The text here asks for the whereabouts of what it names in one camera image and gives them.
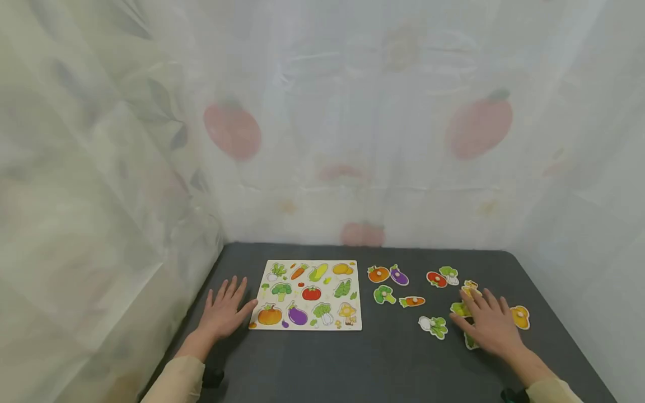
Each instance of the hand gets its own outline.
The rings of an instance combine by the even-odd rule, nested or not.
[[[484,289],[486,299],[476,292],[471,294],[472,298],[463,290],[459,290],[461,299],[473,315],[475,325],[473,326],[466,319],[451,313],[450,318],[454,323],[469,334],[481,348],[504,360],[508,360],[510,355],[525,351],[526,347],[522,343],[506,299],[502,297],[497,302],[488,288]]]
[[[226,287],[227,285],[228,280],[224,280],[215,300],[213,300],[213,290],[208,290],[204,313],[197,326],[196,331],[204,332],[213,341],[230,336],[242,324],[244,319],[251,315],[257,305],[257,299],[253,299],[247,302],[241,310],[237,311],[246,289],[246,277],[242,279],[242,283],[237,289],[237,276],[233,276],[228,288]]]
[[[249,301],[237,311],[246,289],[246,277],[242,279],[242,284],[237,289],[237,276],[233,276],[228,288],[226,288],[227,285],[228,280],[224,280],[215,300],[213,300],[213,290],[208,290],[206,306],[199,325],[186,337],[175,358],[189,355],[205,362],[215,342],[233,333],[251,314],[257,305],[257,299]]]

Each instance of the dark gray table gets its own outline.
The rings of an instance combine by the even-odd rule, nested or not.
[[[215,263],[195,304],[151,379],[156,379],[185,336],[199,322],[208,288],[234,274],[248,277],[247,300],[255,297],[268,259],[354,259],[358,263],[362,331],[249,331],[246,324],[215,346],[207,367],[221,368],[219,389],[205,389],[200,402],[499,402],[504,388],[521,389],[506,366],[481,350],[468,351],[451,323],[440,341],[421,330],[420,316],[450,321],[458,287],[439,289],[427,271],[452,266],[459,280],[524,305],[531,329],[521,331],[535,351],[585,403],[615,402],[522,266],[503,251],[347,248],[285,244],[229,244]],[[378,305],[368,267],[398,264],[410,285],[390,284],[394,295],[419,295],[426,304],[402,309]]]

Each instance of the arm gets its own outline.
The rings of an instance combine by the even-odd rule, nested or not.
[[[471,293],[472,298],[463,290],[459,293],[473,315],[475,325],[454,313],[450,314],[450,318],[482,349],[500,357],[511,367],[527,388],[531,401],[580,402],[569,386],[524,345],[504,297],[497,301],[488,289],[484,290],[486,299],[476,292]]]
[[[233,276],[228,289],[227,285],[228,280],[224,280],[214,300],[213,290],[208,291],[197,329],[186,337],[175,358],[167,363],[142,403],[197,402],[208,353],[218,340],[233,333],[257,305],[254,299],[237,311],[246,289],[246,277],[239,288],[236,276]]]

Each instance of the purple eggplant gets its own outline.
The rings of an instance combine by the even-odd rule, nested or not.
[[[407,286],[410,283],[408,276],[401,273],[401,270],[399,270],[399,265],[397,264],[390,268],[390,278],[400,286]]]
[[[291,304],[289,305],[289,308],[287,308],[287,311],[289,313],[289,320],[299,326],[307,324],[308,322],[307,312],[303,310],[299,310],[294,304],[294,302],[295,301],[292,301]]]

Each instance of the beige sleeve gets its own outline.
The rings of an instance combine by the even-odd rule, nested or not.
[[[172,359],[141,403],[195,403],[201,392],[205,365],[195,357]]]
[[[542,379],[526,390],[531,403],[582,403],[569,388],[569,384],[557,378]]]

